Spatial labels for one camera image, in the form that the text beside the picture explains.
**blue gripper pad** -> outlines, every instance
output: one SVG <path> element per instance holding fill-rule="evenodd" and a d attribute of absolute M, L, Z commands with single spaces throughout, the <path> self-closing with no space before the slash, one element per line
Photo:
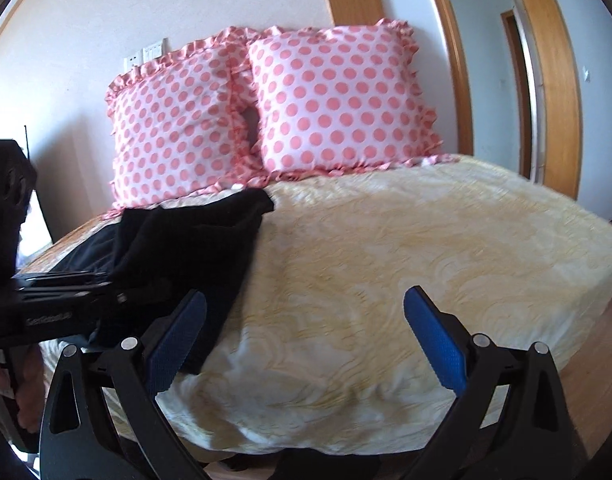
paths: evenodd
<path fill-rule="evenodd" d="M 206 320 L 206 298 L 201 292 L 187 294 L 181 303 L 186 304 L 177 307 L 182 306 L 181 312 L 144 363 L 144 385 L 153 397 L 170 388 Z"/>
<path fill-rule="evenodd" d="M 406 291 L 406 321 L 413 329 L 442 386 L 454 391 L 459 397 L 466 389 L 466 357 L 443 326 L 440 314 L 420 287 L 414 286 Z"/>

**silver pin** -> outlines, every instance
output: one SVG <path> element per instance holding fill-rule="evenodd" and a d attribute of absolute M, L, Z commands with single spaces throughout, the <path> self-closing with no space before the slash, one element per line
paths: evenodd
<path fill-rule="evenodd" d="M 490 338 L 485 334 L 475 334 L 472 341 L 480 348 L 486 348 L 490 345 Z"/>
<path fill-rule="evenodd" d="M 62 354 L 64 357 L 73 357 L 77 352 L 77 347 L 75 345 L 68 345 L 63 351 Z"/>
<path fill-rule="evenodd" d="M 546 343 L 538 341 L 537 343 L 535 343 L 535 351 L 538 354 L 546 355 L 549 352 L 548 345 Z"/>
<path fill-rule="evenodd" d="M 136 337 L 127 337 L 122 341 L 122 349 L 124 350 L 132 350 L 137 346 L 137 338 Z"/>

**human hand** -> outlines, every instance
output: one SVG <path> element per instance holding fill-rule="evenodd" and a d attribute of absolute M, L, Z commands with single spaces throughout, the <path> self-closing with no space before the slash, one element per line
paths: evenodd
<path fill-rule="evenodd" d="M 19 406 L 17 422 L 20 427 L 29 433 L 37 433 L 42 422 L 42 413 L 46 402 L 44 358 L 39 345 L 29 346 L 19 382 L 19 388 L 15 394 L 15 400 Z M 0 367 L 0 390 L 9 388 L 8 374 Z"/>

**wall outlet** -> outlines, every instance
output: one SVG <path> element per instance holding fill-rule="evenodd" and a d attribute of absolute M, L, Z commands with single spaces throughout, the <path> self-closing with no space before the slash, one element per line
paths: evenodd
<path fill-rule="evenodd" d="M 144 53 L 138 50 L 134 54 L 124 58 L 124 72 L 128 72 L 132 67 L 139 66 L 144 63 Z"/>
<path fill-rule="evenodd" d="M 166 51 L 164 49 L 165 40 L 166 38 L 164 38 L 163 40 L 156 41 L 155 43 L 142 48 L 144 63 L 150 61 L 151 59 L 155 59 L 156 57 L 161 57 L 166 54 Z"/>

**yellow bedspread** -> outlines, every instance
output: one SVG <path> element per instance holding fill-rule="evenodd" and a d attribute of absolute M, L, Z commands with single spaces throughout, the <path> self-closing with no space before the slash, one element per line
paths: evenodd
<path fill-rule="evenodd" d="M 453 395 L 404 319 L 410 286 L 500 345 L 546 342 L 559 368 L 612 296 L 612 225 L 471 158 L 268 191 L 276 211 L 264 216 L 219 343 L 199 376 L 178 374 L 158 396 L 196 456 L 205 457 L 195 446 L 253 454 L 422 447 Z M 107 223 L 84 225 L 28 270 L 48 270 Z M 60 347 L 43 348 L 53 369 Z M 129 434 L 114 392 L 108 397 Z M 500 407 L 496 396 L 489 422 Z"/>

